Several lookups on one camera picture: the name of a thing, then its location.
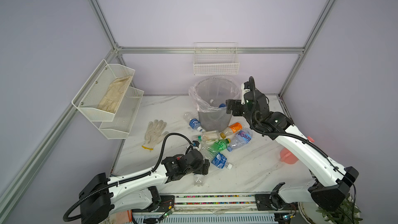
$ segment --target bottle label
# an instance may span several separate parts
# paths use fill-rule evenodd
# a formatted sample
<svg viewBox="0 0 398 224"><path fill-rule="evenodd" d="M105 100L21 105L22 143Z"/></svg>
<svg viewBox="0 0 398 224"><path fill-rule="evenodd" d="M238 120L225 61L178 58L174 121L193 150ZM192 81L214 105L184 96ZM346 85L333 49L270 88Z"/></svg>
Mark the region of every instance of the bottle label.
<svg viewBox="0 0 398 224"><path fill-rule="evenodd" d="M235 123L229 126L231 128L232 132L237 132L242 129L242 125L240 123Z"/></svg>
<svg viewBox="0 0 398 224"><path fill-rule="evenodd" d="M226 143L224 143L222 140L219 140L219 141L215 142L214 144L218 145L219 151L226 149Z"/></svg>
<svg viewBox="0 0 398 224"><path fill-rule="evenodd" d="M242 138L245 140L246 143L248 143L249 141L251 141L251 136L250 136L248 133L244 132L244 131L240 131L240 132L238 133L238 135L239 135L240 137L242 137Z"/></svg>
<svg viewBox="0 0 398 224"><path fill-rule="evenodd" d="M224 168L224 165L226 163L226 157L222 155L220 152L218 152L217 156L213 159L211 163L217 166L218 168L222 169Z"/></svg>
<svg viewBox="0 0 398 224"><path fill-rule="evenodd" d="M193 118L190 122L189 122L189 126L192 127L192 129L195 129L195 126L199 123L199 121L196 118Z"/></svg>

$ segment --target orange label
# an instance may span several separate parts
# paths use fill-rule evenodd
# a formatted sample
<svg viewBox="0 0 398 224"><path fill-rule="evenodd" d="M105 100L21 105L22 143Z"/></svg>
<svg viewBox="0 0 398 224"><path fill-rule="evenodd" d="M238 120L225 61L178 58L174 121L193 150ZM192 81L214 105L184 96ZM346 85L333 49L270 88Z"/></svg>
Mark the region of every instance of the orange label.
<svg viewBox="0 0 398 224"><path fill-rule="evenodd" d="M232 132L237 132L239 130L242 130L242 125L238 122L236 122L235 124L232 124L229 126L229 128L231 128Z"/></svg>

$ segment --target table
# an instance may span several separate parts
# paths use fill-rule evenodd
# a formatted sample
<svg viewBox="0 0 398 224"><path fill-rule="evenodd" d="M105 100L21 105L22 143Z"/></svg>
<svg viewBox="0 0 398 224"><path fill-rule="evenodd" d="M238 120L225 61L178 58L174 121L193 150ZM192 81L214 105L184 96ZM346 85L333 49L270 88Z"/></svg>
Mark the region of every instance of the table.
<svg viewBox="0 0 398 224"><path fill-rule="evenodd" d="M270 95L269 109L283 112L277 96ZM148 122L155 119L167 122L165 131L178 132L192 138L200 134L183 120L184 112L196 112L189 96L144 96L129 137L124 142L114 174L126 175L149 168L158 160L162 144L153 151L141 147L144 143ZM249 124L243 117L232 116L231 123L240 122L243 127ZM179 136L167 139L163 158L183 154L188 143ZM245 146L222 153L234 166L231 170L219 169L210 164L202 187L194 186L193 174L179 181L157 186L159 193L217 193L217 192L269 192L280 182L304 183L309 181L311 173L298 161L293 165L280 162L279 153L283 146L269 137L254 133L252 140Z"/></svg>

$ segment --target white mesh shelf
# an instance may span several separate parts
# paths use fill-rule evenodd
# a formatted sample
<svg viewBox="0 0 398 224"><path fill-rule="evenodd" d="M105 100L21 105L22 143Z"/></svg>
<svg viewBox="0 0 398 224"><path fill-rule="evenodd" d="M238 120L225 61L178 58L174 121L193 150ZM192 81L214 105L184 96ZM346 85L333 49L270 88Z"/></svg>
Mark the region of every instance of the white mesh shelf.
<svg viewBox="0 0 398 224"><path fill-rule="evenodd" d="M116 78L123 78L131 75L131 79L128 83L130 84L132 81L132 76L135 72L134 69L122 66L120 64L107 64L105 60L103 62L106 64L105 67L102 69L96 81L91 85L83 99L77 103L77 106L74 104L74 102L78 94L72 100L72 104L74 104L74 106L90 121L113 121L121 103L116 107L115 113L97 109L98 104L106 94L109 85Z"/></svg>
<svg viewBox="0 0 398 224"><path fill-rule="evenodd" d="M99 130L107 139L125 139L129 133L137 116L144 91L134 87L128 87L127 92L116 112L112 122L102 122Z"/></svg>
<svg viewBox="0 0 398 224"><path fill-rule="evenodd" d="M236 75L239 70L237 43L195 43L193 73L195 75Z"/></svg>

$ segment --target potted plant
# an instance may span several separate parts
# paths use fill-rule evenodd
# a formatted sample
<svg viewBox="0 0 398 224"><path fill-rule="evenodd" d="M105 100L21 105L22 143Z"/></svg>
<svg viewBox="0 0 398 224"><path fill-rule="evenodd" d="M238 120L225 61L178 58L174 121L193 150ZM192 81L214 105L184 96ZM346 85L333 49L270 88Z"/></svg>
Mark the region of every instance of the potted plant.
<svg viewBox="0 0 398 224"><path fill-rule="evenodd" d="M300 202L298 207L302 217L309 224L323 224L325 222L329 224L352 224L353 202L350 194L347 195L346 199L344 199L339 208L334 212L327 211L312 202ZM355 224L359 224L362 220L359 217L360 212L359 208L355 206Z"/></svg>

